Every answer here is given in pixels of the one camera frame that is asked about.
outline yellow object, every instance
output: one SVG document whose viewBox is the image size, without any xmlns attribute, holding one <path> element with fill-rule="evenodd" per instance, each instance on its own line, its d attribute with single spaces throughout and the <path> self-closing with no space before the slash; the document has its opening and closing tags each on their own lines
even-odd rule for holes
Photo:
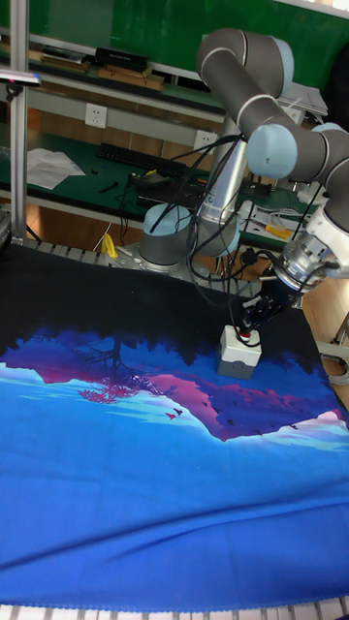
<svg viewBox="0 0 349 620">
<path fill-rule="evenodd" d="M 102 254 L 105 254 L 106 252 L 111 259 L 116 259 L 117 252 L 109 234 L 105 234 L 102 241 Z"/>
<path fill-rule="evenodd" d="M 266 232 L 274 234 L 275 236 L 280 236 L 281 239 L 288 239 L 291 234 L 291 231 L 287 229 L 277 229 L 275 226 L 266 226 Z"/>
</svg>

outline light blue joint cap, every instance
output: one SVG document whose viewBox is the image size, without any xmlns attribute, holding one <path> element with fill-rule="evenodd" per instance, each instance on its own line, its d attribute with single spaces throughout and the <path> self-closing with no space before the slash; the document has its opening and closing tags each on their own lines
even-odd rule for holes
<svg viewBox="0 0 349 620">
<path fill-rule="evenodd" d="M 156 220 L 160 217 L 163 211 L 166 209 L 167 204 L 155 204 L 145 214 L 143 232 L 150 234 L 150 229 L 155 224 Z M 188 226 L 190 222 L 190 213 L 185 206 L 177 206 L 170 213 L 165 215 L 161 220 L 155 231 L 151 234 L 153 236 L 167 236 L 174 233 L 179 233 Z"/>
<path fill-rule="evenodd" d="M 330 130 L 335 130 L 337 132 L 343 132 L 344 134 L 348 133 L 345 131 L 345 129 L 343 129 L 336 123 L 324 123 L 323 125 L 318 125 L 317 127 L 314 127 L 311 131 L 315 132 L 316 134 L 322 134 Z"/>
<path fill-rule="evenodd" d="M 230 254 L 231 252 L 233 252 L 233 250 L 235 250 L 238 245 L 238 240 L 239 240 L 239 227 L 238 227 L 238 220 L 237 220 L 237 227 L 236 227 L 236 231 L 235 231 L 233 239 L 231 240 L 228 247 L 224 249 L 222 254 L 218 254 L 217 258 L 220 258 L 221 256 L 227 256 L 227 254 Z"/>
<path fill-rule="evenodd" d="M 289 129 L 271 123 L 258 127 L 247 144 L 248 167 L 254 174 L 284 178 L 298 157 L 297 143 Z"/>
<path fill-rule="evenodd" d="M 281 41 L 281 39 L 275 39 L 274 37 L 271 37 L 271 38 L 275 41 L 276 45 L 278 46 L 281 60 L 282 60 L 282 65 L 283 65 L 283 70 L 284 70 L 284 81 L 283 81 L 281 95 L 284 95 L 292 84 L 292 80 L 293 80 L 293 76 L 295 72 L 295 60 L 293 57 L 292 50 L 290 46 L 288 45 L 288 43 L 286 43 L 286 41 Z"/>
</svg>

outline green wall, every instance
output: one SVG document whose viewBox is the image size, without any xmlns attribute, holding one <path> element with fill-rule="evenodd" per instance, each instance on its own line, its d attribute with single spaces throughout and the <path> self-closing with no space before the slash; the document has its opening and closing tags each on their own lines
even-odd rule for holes
<svg viewBox="0 0 349 620">
<path fill-rule="evenodd" d="M 9 0 L 0 25 L 9 26 Z M 322 87 L 349 41 L 349 19 L 272 0 L 31 0 L 30 31 L 81 45 L 124 47 L 155 62 L 195 70 L 202 36 L 231 26 L 291 46 L 295 81 Z"/>
</svg>

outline electrical outlet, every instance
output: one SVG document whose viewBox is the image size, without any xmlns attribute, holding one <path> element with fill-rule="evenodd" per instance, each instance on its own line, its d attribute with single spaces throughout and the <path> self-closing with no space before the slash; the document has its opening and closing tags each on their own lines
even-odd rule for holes
<svg viewBox="0 0 349 620">
<path fill-rule="evenodd" d="M 95 104 L 86 104 L 85 125 L 106 129 L 107 108 L 96 106 Z"/>
<path fill-rule="evenodd" d="M 198 129 L 197 135 L 195 136 L 194 150 L 196 148 L 208 146 L 209 144 L 216 142 L 217 139 L 218 135 L 214 134 L 214 132 L 204 132 L 203 130 Z"/>
</svg>

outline blue cloth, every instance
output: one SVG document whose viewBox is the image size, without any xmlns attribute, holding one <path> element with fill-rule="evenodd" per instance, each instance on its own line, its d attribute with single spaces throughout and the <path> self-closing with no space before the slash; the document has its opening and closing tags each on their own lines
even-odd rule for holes
<svg viewBox="0 0 349 620">
<path fill-rule="evenodd" d="M 244 382 L 216 376 L 225 315 L 183 283 L 22 248 L 0 277 L 0 603 L 349 594 L 349 434 L 300 311 Z"/>
</svg>

